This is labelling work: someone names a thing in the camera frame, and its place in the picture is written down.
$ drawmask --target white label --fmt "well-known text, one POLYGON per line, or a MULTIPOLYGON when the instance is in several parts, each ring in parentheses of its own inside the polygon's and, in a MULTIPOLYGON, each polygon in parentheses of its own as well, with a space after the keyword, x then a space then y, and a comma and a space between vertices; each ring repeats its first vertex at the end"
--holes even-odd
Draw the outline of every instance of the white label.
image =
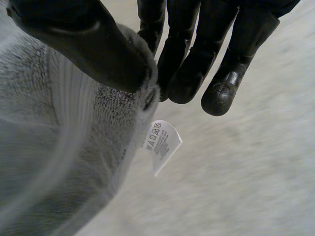
POLYGON ((159 174, 182 143, 183 140, 170 123, 156 120, 150 125, 142 149, 151 154, 154 176, 159 174))

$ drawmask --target gray carpet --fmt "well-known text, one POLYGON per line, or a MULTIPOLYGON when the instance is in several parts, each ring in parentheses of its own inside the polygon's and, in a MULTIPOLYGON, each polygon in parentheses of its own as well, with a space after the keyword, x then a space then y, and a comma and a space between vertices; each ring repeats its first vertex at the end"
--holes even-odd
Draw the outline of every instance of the gray carpet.
MULTIPOLYGON (((103 2, 137 30, 136 0, 103 2)), ((200 99, 230 34, 196 98, 160 104, 155 118, 177 128, 182 146, 157 178, 139 152, 118 196, 79 236, 315 235, 315 2, 281 22, 226 115, 205 114, 200 99)))

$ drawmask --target gloved hand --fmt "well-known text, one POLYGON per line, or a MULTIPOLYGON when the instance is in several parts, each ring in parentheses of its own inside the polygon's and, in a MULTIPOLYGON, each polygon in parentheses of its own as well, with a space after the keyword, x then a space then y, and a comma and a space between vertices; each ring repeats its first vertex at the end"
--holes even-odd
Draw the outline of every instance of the gloved hand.
POLYGON ((299 0, 138 0, 141 19, 139 35, 156 52, 165 17, 167 1, 170 26, 158 61, 161 101, 190 102, 222 46, 234 22, 232 38, 220 68, 206 89, 201 105, 205 112, 225 114, 258 48, 299 0), (186 57, 194 32, 196 41, 186 57))
POLYGON ((7 13, 99 83, 125 92, 141 87, 146 62, 100 0, 9 0, 7 13))

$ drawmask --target fingertip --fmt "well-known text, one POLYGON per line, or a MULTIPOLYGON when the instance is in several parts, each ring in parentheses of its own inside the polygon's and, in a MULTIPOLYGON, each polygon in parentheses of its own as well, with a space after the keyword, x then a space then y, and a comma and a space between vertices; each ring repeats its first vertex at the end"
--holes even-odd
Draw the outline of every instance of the fingertip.
POLYGON ((197 94, 202 82, 203 76, 200 72, 189 74, 180 70, 170 82, 167 95, 177 104, 189 103, 197 94))
POLYGON ((212 116, 223 116, 230 109, 234 96, 227 85, 210 83, 202 96, 201 107, 212 116))

